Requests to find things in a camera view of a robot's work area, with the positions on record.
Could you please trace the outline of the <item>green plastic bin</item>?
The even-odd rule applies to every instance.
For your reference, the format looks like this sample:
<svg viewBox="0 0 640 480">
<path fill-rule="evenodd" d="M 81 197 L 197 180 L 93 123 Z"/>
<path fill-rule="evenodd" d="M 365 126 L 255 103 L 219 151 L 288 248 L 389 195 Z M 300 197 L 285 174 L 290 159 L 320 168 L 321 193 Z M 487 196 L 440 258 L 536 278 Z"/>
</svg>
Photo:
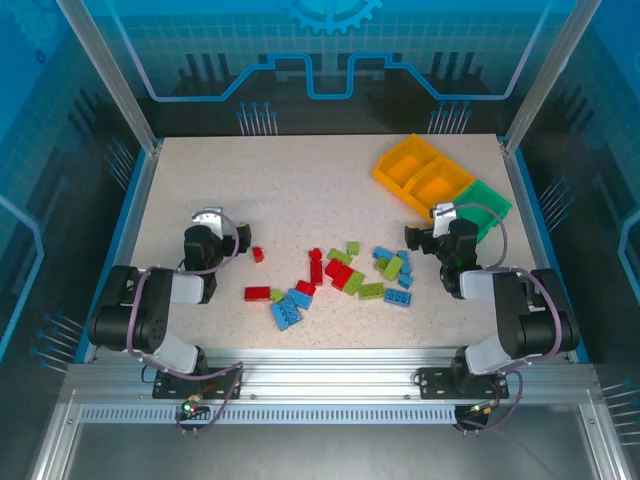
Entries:
<svg viewBox="0 0 640 480">
<path fill-rule="evenodd" d="M 512 207 L 507 199 L 480 180 L 476 180 L 454 199 L 456 206 L 471 203 L 487 207 L 501 220 L 506 217 Z M 465 207 L 458 210 L 457 215 L 478 226 L 478 243 L 481 243 L 489 231 L 498 225 L 498 220 L 491 213 L 477 207 Z"/>
</svg>

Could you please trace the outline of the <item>yellow plastic bin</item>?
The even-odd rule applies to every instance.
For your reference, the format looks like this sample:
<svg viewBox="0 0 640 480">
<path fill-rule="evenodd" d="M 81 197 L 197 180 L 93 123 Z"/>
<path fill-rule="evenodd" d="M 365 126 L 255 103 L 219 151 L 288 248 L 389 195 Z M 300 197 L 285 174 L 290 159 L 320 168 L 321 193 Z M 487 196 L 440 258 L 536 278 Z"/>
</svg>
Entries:
<svg viewBox="0 0 640 480">
<path fill-rule="evenodd" d="M 437 157 L 406 182 L 401 200 L 432 223 L 431 211 L 441 203 L 452 203 L 476 178 L 447 157 Z"/>
<path fill-rule="evenodd" d="M 442 153 L 422 137 L 411 134 L 380 157 L 372 176 L 394 196 L 401 198 L 409 181 L 441 157 Z"/>
</svg>

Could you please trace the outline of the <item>large blue lego brick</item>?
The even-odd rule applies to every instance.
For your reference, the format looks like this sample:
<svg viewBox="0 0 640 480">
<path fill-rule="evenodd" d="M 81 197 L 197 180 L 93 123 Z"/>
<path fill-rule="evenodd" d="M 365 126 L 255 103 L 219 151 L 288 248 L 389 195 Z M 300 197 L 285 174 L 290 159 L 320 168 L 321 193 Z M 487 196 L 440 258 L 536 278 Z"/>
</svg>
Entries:
<svg viewBox="0 0 640 480">
<path fill-rule="evenodd" d="M 270 311 L 280 331 L 285 331 L 302 320 L 302 314 L 298 306 L 290 297 L 285 297 L 280 302 L 272 303 Z"/>
</svg>

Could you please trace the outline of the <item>small circuit board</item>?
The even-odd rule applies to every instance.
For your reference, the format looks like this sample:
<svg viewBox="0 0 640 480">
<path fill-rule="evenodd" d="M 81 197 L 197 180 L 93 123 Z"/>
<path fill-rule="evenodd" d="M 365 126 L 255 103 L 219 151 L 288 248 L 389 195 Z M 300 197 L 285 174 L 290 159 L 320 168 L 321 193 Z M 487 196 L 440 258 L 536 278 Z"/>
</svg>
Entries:
<svg viewBox="0 0 640 480">
<path fill-rule="evenodd" d="M 489 416 L 499 406 L 500 400 L 486 400 L 475 405 L 464 407 L 459 417 L 463 420 L 479 422 L 481 418 Z"/>
<path fill-rule="evenodd" d="M 181 405 L 179 419 L 181 421 L 189 420 L 202 413 L 204 408 L 199 406 L 202 399 L 201 394 L 190 395 Z"/>
</svg>

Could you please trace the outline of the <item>blue table side rail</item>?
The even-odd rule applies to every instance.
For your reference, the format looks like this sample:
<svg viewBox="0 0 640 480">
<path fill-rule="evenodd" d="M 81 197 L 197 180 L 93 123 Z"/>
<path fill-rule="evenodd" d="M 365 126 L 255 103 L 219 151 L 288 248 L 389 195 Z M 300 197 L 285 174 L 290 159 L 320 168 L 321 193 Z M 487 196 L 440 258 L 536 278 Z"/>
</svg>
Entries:
<svg viewBox="0 0 640 480">
<path fill-rule="evenodd" d="M 158 164 L 163 141 L 160 140 L 152 153 L 141 150 L 129 181 L 103 268 L 86 317 L 84 329 L 76 349 L 73 364 L 91 362 L 95 348 L 90 344 L 88 329 L 108 275 L 114 265 L 128 265 L 132 259 L 137 237 Z"/>
<path fill-rule="evenodd" d="M 497 141 L 525 227 L 534 263 L 538 268 L 551 268 L 557 273 L 570 311 L 574 312 L 524 156 L 519 148 L 514 153 L 509 153 L 504 136 L 498 135 Z"/>
</svg>

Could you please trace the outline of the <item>aluminium mounting rail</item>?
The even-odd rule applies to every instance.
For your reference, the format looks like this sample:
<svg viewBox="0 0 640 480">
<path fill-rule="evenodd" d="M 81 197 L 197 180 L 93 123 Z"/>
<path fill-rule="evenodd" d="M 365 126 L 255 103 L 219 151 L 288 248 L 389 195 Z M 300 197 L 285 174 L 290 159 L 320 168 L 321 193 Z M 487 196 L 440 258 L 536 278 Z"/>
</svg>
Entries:
<svg viewBox="0 0 640 480">
<path fill-rule="evenodd" d="M 243 404 L 416 404 L 414 373 L 446 368 L 452 348 L 400 349 L 224 349 L 206 352 L 210 365 L 244 364 Z M 141 365 L 124 353 L 99 350 L 90 364 L 69 367 L 60 401 L 77 404 L 147 403 L 150 386 Z M 525 405 L 601 403 L 595 368 L 558 356 L 520 370 Z"/>
</svg>

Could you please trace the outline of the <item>aluminium frame post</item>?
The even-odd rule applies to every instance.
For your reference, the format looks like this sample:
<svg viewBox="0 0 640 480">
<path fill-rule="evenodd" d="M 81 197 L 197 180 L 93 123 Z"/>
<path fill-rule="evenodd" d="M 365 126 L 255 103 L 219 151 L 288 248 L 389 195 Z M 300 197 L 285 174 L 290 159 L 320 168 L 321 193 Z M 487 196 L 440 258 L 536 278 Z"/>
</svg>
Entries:
<svg viewBox="0 0 640 480">
<path fill-rule="evenodd" d="M 84 2 L 56 0 L 56 3 L 141 148 L 147 154 L 155 154 L 156 136 Z"/>
<path fill-rule="evenodd" d="M 503 141 L 504 158 L 514 157 L 602 0 L 576 0 Z"/>
</svg>

